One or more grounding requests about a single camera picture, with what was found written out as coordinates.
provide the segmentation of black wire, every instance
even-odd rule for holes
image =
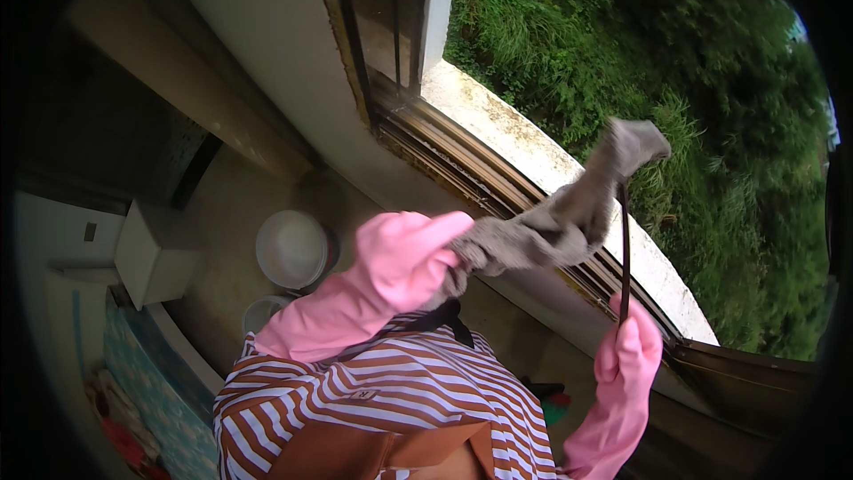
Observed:
[[[394,72],[397,74],[397,95],[400,94],[400,0],[391,0],[394,10]]]
[[[618,187],[619,203],[622,204],[622,304],[619,306],[619,327],[628,319],[628,301],[631,294],[631,253],[628,234],[628,192],[625,184]]]

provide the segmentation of black cable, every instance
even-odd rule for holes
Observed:
[[[631,253],[628,234],[628,191],[624,182],[618,185],[619,203],[622,205],[622,304],[619,306],[619,327],[628,319],[628,301],[631,296]]]

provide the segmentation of window sill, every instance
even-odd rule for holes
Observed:
[[[421,97],[487,144],[546,193],[583,172],[577,160],[495,93],[452,64],[440,60],[424,75]],[[621,213],[613,208],[604,248],[622,261]],[[669,259],[636,221],[630,219],[631,274],[666,313],[678,332],[719,346],[708,320]]]

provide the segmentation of person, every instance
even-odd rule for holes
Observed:
[[[351,269],[248,334],[214,405],[222,478],[616,475],[646,428],[658,328],[631,300],[596,354],[596,402],[555,466],[539,401],[485,337],[420,309],[458,265],[445,246],[473,224],[463,212],[380,214],[357,230]]]

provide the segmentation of brown apron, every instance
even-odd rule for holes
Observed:
[[[284,446],[267,478],[374,480],[385,469],[441,464],[466,443],[485,477],[495,480],[488,421],[463,420],[453,426],[402,435],[309,421]]]

